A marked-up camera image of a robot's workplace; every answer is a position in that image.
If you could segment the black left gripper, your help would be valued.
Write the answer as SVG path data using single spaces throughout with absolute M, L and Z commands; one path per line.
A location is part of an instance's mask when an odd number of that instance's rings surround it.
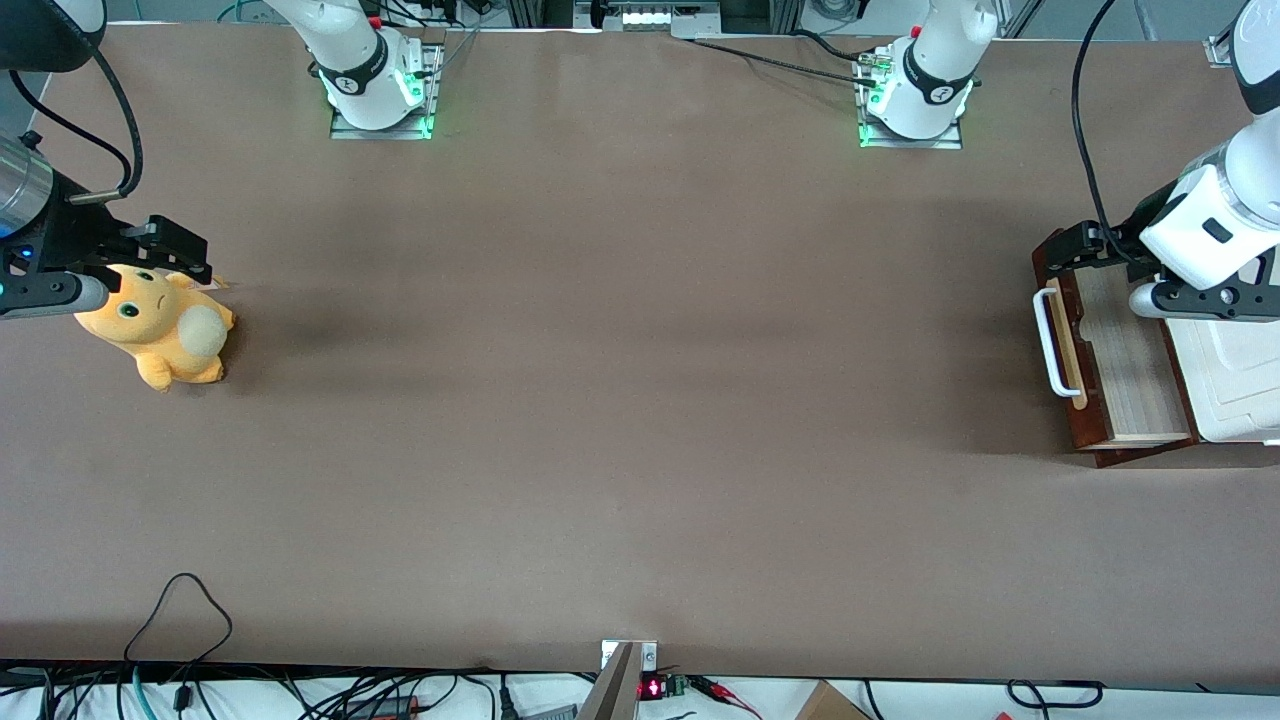
M 1111 254 L 1124 260 L 1130 282 L 1156 277 L 1164 269 L 1164 264 L 1140 241 L 1140 233 L 1157 220 L 1174 195 L 1175 186 L 1176 182 L 1167 182 L 1147 195 L 1121 222 L 1103 220 L 1110 233 Z M 1080 222 L 1060 228 L 1034 250 L 1037 273 L 1064 273 L 1106 265 L 1108 251 L 1098 222 Z

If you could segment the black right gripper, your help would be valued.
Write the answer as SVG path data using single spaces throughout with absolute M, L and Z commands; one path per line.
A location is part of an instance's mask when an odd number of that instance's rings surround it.
M 209 243 L 163 215 L 148 217 L 148 232 L 116 219 L 102 204 L 74 205 L 70 196 L 83 187 L 65 176 L 27 181 L 19 192 L 14 218 L 3 209 L 3 279 L 47 279 L 61 283 L 77 275 L 104 283 L 120 293 L 129 266 L 163 268 L 212 283 Z

